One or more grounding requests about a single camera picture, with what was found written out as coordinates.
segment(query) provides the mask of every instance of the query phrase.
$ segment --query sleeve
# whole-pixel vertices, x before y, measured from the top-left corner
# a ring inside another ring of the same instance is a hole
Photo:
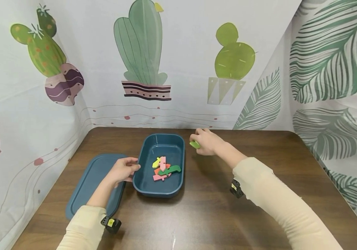
[[[81,206],[66,228],[57,250],[96,250],[105,227],[101,221],[105,208]]]
[[[233,174],[247,199],[284,229],[292,249],[342,249],[313,210],[268,166],[256,158],[247,158],[233,169]]]

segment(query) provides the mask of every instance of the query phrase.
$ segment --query hand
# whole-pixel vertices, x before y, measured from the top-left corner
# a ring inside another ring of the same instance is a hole
[[[190,136],[190,142],[196,140],[201,148],[197,149],[197,153],[200,155],[216,155],[216,150],[224,145],[224,140],[218,135],[211,132],[209,129],[195,130],[195,134]]]
[[[110,183],[118,184],[122,181],[132,182],[131,176],[135,171],[141,168],[140,165],[136,164],[138,158],[127,157],[118,159],[110,169],[109,173],[106,175],[105,180]]]

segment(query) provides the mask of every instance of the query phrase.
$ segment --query person's left hand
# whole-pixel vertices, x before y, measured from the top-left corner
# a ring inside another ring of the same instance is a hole
[[[138,158],[134,157],[118,159],[115,165],[113,165],[113,168],[110,169],[106,175],[105,180],[115,183],[115,187],[122,181],[132,182],[133,179],[131,176],[135,171],[141,168],[140,165],[136,164],[137,160]]]

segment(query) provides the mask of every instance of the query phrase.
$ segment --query container lid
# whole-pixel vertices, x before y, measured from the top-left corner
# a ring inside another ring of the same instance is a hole
[[[104,153],[102,155],[95,156],[90,161],[66,206],[66,218],[71,220],[77,210],[82,205],[86,205],[92,193],[94,193],[95,189],[97,189],[99,183],[106,176],[106,174],[108,174],[115,162],[118,159],[125,157],[127,156],[115,153]],[[125,183],[126,182],[120,182],[118,187],[112,190],[112,194],[110,195],[106,207],[108,216],[113,215],[117,211]]]

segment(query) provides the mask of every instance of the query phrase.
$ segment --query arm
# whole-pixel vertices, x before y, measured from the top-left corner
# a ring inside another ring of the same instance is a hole
[[[123,158],[100,182],[87,204],[78,209],[66,228],[66,234],[57,250],[96,250],[105,227],[101,221],[106,216],[106,205],[112,190],[121,181],[131,181],[129,177],[140,166],[133,164],[137,158]]]
[[[218,155],[231,168],[247,199],[265,210],[284,229],[295,250],[330,249],[341,246],[313,210],[273,171],[256,158],[248,158],[209,130],[191,135],[201,145],[198,153]]]

